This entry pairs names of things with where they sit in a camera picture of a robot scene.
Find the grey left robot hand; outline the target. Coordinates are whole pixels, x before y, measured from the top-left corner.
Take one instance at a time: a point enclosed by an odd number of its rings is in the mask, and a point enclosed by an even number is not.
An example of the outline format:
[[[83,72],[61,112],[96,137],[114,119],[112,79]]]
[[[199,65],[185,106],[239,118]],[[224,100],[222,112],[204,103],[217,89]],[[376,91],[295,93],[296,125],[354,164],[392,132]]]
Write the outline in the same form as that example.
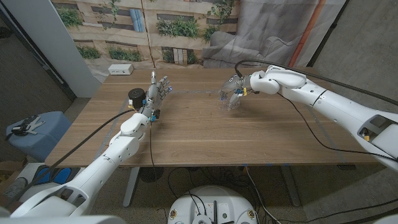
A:
[[[164,76],[159,81],[157,81],[155,71],[151,73],[151,84],[147,91],[146,103],[141,111],[143,115],[150,118],[153,112],[160,108],[163,99],[168,93],[172,91],[172,87],[169,85],[167,80],[168,76]]]

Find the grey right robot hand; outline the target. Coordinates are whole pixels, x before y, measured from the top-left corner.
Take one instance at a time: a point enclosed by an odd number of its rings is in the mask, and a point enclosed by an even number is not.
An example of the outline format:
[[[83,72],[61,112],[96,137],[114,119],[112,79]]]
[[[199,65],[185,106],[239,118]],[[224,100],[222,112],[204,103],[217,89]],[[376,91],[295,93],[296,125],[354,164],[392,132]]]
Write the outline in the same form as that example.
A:
[[[240,97],[246,96],[252,91],[250,79],[250,76],[233,75],[224,82],[218,94],[221,101],[229,100],[227,103],[228,110],[237,108],[240,104]]]

